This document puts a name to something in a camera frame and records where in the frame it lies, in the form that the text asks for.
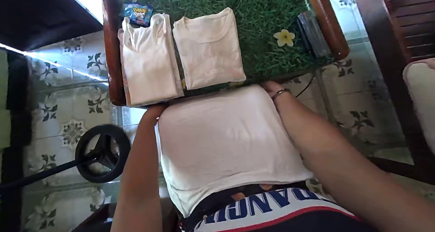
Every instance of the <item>artificial grass mat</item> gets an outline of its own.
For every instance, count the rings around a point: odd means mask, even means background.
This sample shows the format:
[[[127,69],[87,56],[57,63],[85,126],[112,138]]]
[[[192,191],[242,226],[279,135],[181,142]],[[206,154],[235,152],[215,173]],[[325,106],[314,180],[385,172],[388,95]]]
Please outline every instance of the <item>artificial grass mat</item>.
[[[121,0],[123,3],[134,0]],[[297,25],[297,16],[308,10],[305,0],[137,0],[151,5],[155,13],[169,14],[171,26],[183,16],[196,18],[219,13],[226,7],[234,11],[242,53],[245,84],[258,83],[278,76],[303,74],[331,62],[330,57],[314,58],[304,49]],[[296,34],[294,46],[279,47],[274,33],[287,29]],[[180,76],[184,78],[177,55]],[[229,83],[196,90],[185,90],[186,96],[201,95],[222,88]]]

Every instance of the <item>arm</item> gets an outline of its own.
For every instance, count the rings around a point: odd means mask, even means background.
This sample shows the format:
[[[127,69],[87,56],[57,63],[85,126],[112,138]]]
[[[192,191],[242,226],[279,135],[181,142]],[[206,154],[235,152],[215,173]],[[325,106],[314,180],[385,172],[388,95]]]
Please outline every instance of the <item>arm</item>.
[[[273,96],[282,86],[267,82]],[[361,155],[328,121],[285,92],[275,99],[304,162],[340,205],[381,231],[435,231],[435,208],[396,184]]]
[[[162,230],[154,126],[163,110],[162,106],[148,109],[139,123],[122,174],[111,232]]]

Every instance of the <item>folded white t-shirt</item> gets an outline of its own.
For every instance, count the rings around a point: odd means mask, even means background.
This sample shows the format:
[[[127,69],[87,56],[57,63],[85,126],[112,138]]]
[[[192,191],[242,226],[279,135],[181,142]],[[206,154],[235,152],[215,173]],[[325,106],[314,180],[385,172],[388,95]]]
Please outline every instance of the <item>folded white t-shirt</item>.
[[[246,80],[233,10],[174,23],[187,89]]]
[[[185,218],[214,192],[312,177],[258,85],[172,105],[158,128],[169,195]]]
[[[118,31],[128,106],[149,105],[183,96],[169,15],[154,14],[148,28],[124,18]]]

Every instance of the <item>silver bracelet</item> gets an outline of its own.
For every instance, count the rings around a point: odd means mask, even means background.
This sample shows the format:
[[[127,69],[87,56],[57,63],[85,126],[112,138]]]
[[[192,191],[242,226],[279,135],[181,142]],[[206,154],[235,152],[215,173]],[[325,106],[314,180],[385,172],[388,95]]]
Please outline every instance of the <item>silver bracelet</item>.
[[[274,96],[272,96],[272,101],[275,101],[276,97],[278,97],[280,94],[282,94],[284,92],[291,93],[290,90],[287,88],[280,89],[280,90],[278,90],[278,92],[276,92],[276,94]]]

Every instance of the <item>black electrical cable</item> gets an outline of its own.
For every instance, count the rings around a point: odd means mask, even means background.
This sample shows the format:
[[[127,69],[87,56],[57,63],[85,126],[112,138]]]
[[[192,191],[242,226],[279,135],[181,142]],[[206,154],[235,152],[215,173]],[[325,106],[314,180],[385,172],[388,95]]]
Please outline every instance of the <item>black electrical cable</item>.
[[[301,92],[299,92],[299,94],[297,94],[297,96],[296,96],[296,98],[298,97],[298,96],[300,96],[305,90],[307,90],[308,89],[308,87],[311,85],[311,83],[313,82],[313,79],[314,79],[314,73],[313,73],[313,76],[311,77],[311,79],[310,79],[310,81],[308,82],[308,84],[307,84],[307,86],[301,91]]]

